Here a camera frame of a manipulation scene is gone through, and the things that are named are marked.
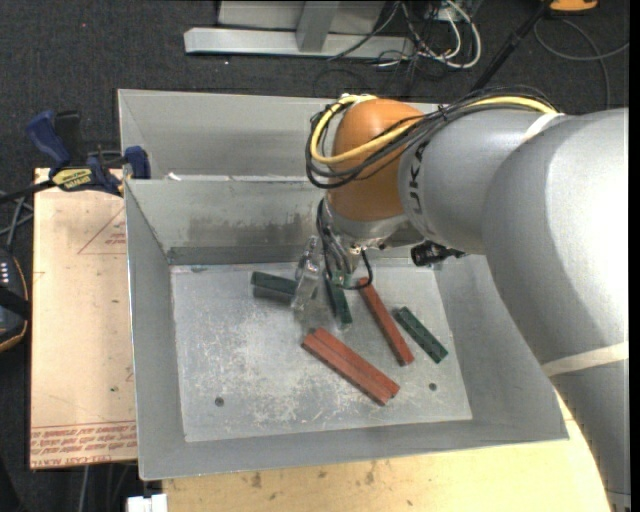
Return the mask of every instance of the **yellow cable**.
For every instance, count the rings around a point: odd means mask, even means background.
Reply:
[[[522,98],[520,96],[497,96],[495,98],[486,98],[484,100],[479,100],[475,103],[472,103],[471,106],[475,107],[477,105],[495,105],[496,103],[524,106],[533,110],[538,110],[539,112],[543,112],[544,114],[558,113],[555,108],[549,107],[541,101],[531,98]]]
[[[367,151],[376,149],[379,146],[382,146],[387,142],[394,140],[396,137],[398,137],[399,135],[407,131],[412,126],[411,124],[408,124],[405,126],[399,126],[398,128],[390,131],[389,133],[386,133],[383,136],[378,137],[377,139],[370,140],[369,142],[362,144],[357,148],[351,149],[344,153],[340,153],[339,155],[334,155],[330,157],[321,155],[318,152],[318,143],[320,141],[320,136],[324,131],[325,127],[327,126],[327,123],[330,121],[330,119],[336,115],[338,109],[344,105],[349,105],[351,103],[359,103],[361,101],[367,101],[372,99],[376,99],[376,96],[372,96],[372,95],[357,96],[353,94],[344,96],[340,98],[336,103],[334,103],[327,112],[325,112],[325,114],[322,116],[322,118],[318,122],[316,129],[311,134],[310,149],[311,149],[311,156],[314,160],[317,160],[318,162],[325,165],[331,165],[331,164],[338,164],[340,162],[344,162],[345,160],[349,160],[350,158],[356,158]],[[524,106],[545,114],[558,112],[556,109],[549,107],[548,105],[546,105],[545,103],[542,103],[541,101],[537,101],[531,98],[523,98],[520,96],[497,96],[494,98],[486,98],[483,100],[479,100],[475,103],[472,103],[470,106],[495,105],[495,104],[511,104],[511,105]]]

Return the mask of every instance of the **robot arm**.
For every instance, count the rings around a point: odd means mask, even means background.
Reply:
[[[324,156],[320,141],[342,112]],[[361,259],[371,280],[367,250],[390,245],[414,246],[416,264],[486,256],[539,362],[566,363],[551,379],[585,425],[608,491],[630,502],[628,361],[615,355],[629,338],[628,110],[568,116],[499,93],[423,114],[347,96],[312,132],[307,174],[327,189],[318,230],[334,282],[349,287]]]

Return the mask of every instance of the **metal stand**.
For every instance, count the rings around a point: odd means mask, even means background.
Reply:
[[[329,33],[340,4],[304,2],[295,31],[193,28],[184,34],[185,51],[187,54],[331,57],[355,46],[365,37],[361,34]],[[385,51],[401,52],[404,43],[402,37],[375,36],[349,57],[371,59]]]

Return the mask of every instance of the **cardboard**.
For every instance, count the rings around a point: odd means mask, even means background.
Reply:
[[[133,460],[124,201],[55,188],[34,205],[29,466]]]

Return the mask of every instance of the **wooden block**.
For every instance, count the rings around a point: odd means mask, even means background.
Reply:
[[[367,279],[363,277],[358,281],[358,284],[363,285],[366,282]],[[406,366],[412,363],[414,359],[413,354],[373,285],[360,288],[360,295],[362,295],[362,298],[375,318],[378,327],[380,327],[380,330],[387,339],[389,347],[391,348],[393,355],[396,356],[400,366]]]
[[[340,357],[351,362],[351,364],[355,366],[356,369],[371,377],[371,379],[375,380],[381,386],[387,388],[390,391],[392,397],[398,394],[398,391],[400,391],[400,386],[398,386],[397,383],[392,381],[389,377],[387,377],[384,373],[382,373],[375,366],[369,363],[366,359],[362,358],[356,352],[347,347],[330,332],[320,327],[319,329],[315,330],[313,335]]]
[[[385,405],[391,398],[391,391],[362,373],[350,361],[336,354],[313,334],[307,335],[302,347],[349,383],[360,389],[377,404]]]

